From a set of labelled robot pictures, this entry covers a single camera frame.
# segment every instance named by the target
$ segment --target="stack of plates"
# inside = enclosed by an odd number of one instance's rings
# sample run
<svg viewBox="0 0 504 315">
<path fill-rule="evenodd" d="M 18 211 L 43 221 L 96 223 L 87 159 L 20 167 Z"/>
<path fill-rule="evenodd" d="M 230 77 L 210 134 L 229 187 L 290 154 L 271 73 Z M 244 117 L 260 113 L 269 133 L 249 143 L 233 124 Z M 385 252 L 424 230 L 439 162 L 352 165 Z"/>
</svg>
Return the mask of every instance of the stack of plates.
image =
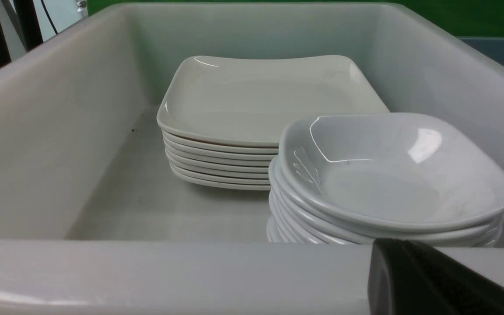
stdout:
<svg viewBox="0 0 504 315">
<path fill-rule="evenodd" d="M 493 246 L 504 172 L 447 123 L 419 114 L 291 124 L 269 166 L 272 242 Z"/>
<path fill-rule="evenodd" d="M 305 116 L 387 113 L 344 56 L 246 60 L 195 56 L 157 114 L 174 174 L 191 183 L 269 190 L 284 127 Z"/>
</svg>

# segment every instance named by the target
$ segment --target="white square plate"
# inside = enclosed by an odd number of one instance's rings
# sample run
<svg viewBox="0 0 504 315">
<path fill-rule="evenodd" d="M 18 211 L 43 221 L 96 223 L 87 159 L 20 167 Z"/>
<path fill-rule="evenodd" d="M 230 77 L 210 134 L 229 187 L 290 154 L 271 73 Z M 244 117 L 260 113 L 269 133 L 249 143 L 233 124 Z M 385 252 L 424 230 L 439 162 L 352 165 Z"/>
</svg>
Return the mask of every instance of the white square plate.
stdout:
<svg viewBox="0 0 504 315">
<path fill-rule="evenodd" d="M 388 113 L 356 64 L 344 56 L 298 59 L 190 57 L 157 114 L 177 136 L 236 146 L 277 147 L 306 116 Z"/>
</svg>

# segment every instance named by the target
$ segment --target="stack of bowls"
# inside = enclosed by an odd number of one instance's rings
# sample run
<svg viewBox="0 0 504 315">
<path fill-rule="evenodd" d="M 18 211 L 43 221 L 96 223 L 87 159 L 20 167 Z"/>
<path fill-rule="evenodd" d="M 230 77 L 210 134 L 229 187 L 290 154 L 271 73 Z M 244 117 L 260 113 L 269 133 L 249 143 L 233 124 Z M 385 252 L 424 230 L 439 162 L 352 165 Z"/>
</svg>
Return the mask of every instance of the stack of bowls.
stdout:
<svg viewBox="0 0 504 315">
<path fill-rule="evenodd" d="M 490 247 L 502 233 L 503 170 L 457 129 L 426 115 L 294 122 L 269 180 L 272 242 L 398 238 Z"/>
<path fill-rule="evenodd" d="M 157 114 L 172 172 L 205 186 L 269 190 L 284 127 L 304 116 L 386 113 L 344 56 L 246 60 L 190 57 Z"/>
</svg>

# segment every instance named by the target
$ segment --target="bin floor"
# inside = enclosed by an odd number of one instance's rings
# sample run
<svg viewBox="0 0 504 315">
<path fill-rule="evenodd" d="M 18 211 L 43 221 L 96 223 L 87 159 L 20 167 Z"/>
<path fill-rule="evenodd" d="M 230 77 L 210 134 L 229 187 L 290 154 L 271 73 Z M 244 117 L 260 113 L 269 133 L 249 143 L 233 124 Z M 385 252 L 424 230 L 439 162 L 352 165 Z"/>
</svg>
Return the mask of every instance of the bin floor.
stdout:
<svg viewBox="0 0 504 315">
<path fill-rule="evenodd" d="M 165 157 L 158 107 L 138 120 L 68 239 L 267 242 L 268 192 L 186 183 Z"/>
</svg>

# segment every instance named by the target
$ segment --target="green wall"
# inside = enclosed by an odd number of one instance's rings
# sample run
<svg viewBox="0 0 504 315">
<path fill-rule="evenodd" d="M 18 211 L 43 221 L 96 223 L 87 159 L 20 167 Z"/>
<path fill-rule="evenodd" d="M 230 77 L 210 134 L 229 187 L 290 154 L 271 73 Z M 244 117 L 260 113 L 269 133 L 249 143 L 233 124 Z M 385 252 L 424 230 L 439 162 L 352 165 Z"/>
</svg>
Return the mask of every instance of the green wall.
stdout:
<svg viewBox="0 0 504 315">
<path fill-rule="evenodd" d="M 87 2 L 88 13 L 95 14 L 107 6 L 123 2 L 159 2 L 159 0 L 90 0 Z M 504 37 L 504 0 L 390 0 L 389 2 L 403 4 L 456 36 Z"/>
</svg>

